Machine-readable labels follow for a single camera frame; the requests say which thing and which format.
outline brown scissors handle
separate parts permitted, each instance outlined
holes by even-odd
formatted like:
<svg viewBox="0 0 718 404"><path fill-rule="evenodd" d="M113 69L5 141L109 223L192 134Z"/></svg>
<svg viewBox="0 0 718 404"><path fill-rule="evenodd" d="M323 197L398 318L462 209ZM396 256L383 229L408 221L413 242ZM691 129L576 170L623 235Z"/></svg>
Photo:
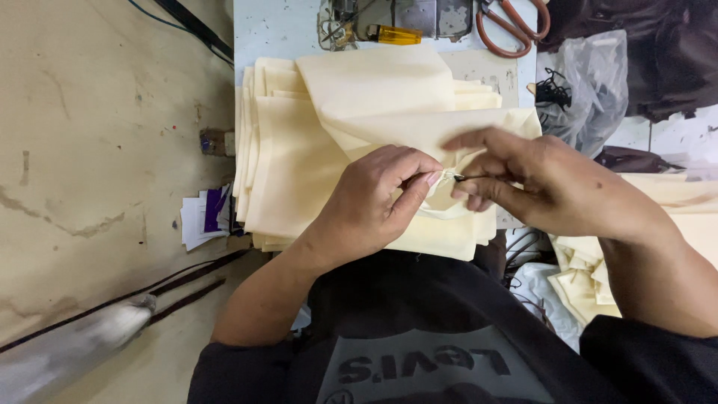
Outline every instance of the brown scissors handle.
<svg viewBox="0 0 718 404"><path fill-rule="evenodd" d="M551 28L551 16L549 15L549 8L546 7L542 0L531 0L531 2L533 2L533 5L538 9L538 15L544 23L541 32L533 31L521 18L521 16L518 15L518 12L513 8L513 5L509 2L509 0L501 0L501 8L506 12L506 14L508 14L511 21L521 28L521 31L525 32L532 40L538 41L542 40L549 34L549 29Z"/></svg>
<svg viewBox="0 0 718 404"><path fill-rule="evenodd" d="M509 7L511 10L513 10L513 13L518 17L519 20L521 18L518 16L518 13L516 13L516 10L509 4ZM523 44L523 49L519 50L518 52L511 52L509 50L504 50L498 47L495 43L493 43L489 36L486 35L486 31L484 30L484 14L491 19L491 21L495 22L496 24L499 24L503 29L508 31L511 35L513 35L517 40L519 40ZM495 12L486 9L485 11L479 11L476 13L476 30L479 32L479 36L481 37L481 40L484 41L484 44L486 47L493 52L496 55L501 56L502 58L507 59L519 59L523 56L526 56L531 51L531 38L529 38L526 34L524 34L522 31L520 31L518 28L514 27L510 22L506 21L505 19L499 17Z"/></svg>

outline black t-shirt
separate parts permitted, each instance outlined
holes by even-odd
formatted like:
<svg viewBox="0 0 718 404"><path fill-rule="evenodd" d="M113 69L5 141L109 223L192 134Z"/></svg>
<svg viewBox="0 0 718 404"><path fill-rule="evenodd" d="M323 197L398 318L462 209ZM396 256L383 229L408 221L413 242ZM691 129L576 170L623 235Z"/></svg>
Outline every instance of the black t-shirt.
<svg viewBox="0 0 718 404"><path fill-rule="evenodd" d="M209 344L189 403L718 403L718 339L598 316L582 357L469 262L384 250L317 280L307 338Z"/></svg>

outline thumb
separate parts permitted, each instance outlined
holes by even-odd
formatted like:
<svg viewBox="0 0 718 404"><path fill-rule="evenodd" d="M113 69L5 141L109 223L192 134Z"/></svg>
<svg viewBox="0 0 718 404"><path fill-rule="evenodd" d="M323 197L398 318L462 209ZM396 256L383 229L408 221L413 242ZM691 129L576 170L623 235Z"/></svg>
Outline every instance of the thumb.
<svg viewBox="0 0 718 404"><path fill-rule="evenodd" d="M456 185L456 188L470 195L480 196L484 200L496 202L522 222L531 207L536 204L531 195L524 190L491 177L462 181Z"/></svg>
<svg viewBox="0 0 718 404"><path fill-rule="evenodd" d="M409 183L391 208L391 214L395 216L393 220L397 221L398 226L406 228L409 225L421 203L429 195L429 189L439 180L441 174L441 171L424 173Z"/></svg>

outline yellow lighter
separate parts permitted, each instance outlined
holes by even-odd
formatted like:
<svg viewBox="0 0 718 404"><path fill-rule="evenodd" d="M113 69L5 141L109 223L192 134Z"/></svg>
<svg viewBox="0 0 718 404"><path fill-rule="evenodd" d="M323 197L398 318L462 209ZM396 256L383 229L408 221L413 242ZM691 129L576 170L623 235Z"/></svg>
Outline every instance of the yellow lighter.
<svg viewBox="0 0 718 404"><path fill-rule="evenodd" d="M421 43L421 30L388 27L372 24L367 28L369 40L392 45L415 45Z"/></svg>

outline cream fabric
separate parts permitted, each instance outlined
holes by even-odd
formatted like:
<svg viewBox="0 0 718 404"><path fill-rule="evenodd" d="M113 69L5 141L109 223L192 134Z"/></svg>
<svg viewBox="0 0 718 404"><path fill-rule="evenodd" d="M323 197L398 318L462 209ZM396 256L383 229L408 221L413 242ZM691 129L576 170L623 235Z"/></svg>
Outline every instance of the cream fabric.
<svg viewBox="0 0 718 404"><path fill-rule="evenodd" d="M685 182L685 175L673 174L622 174L622 177L661 204L686 241L718 266L713 237L718 228L717 181ZM620 316L598 238L549 238L561 268L561 274L549 280L579 322L585 325L597 314Z"/></svg>
<svg viewBox="0 0 718 404"><path fill-rule="evenodd" d="M541 135L535 109L488 109L501 97L452 79L431 46L385 47L290 60L260 58L243 82L236 179L238 218L263 251L286 248L311 223L344 167L383 144L429 153L455 172L478 151L443 142L490 125ZM437 183L388 248L471 260L496 233L495 208L469 212Z"/></svg>

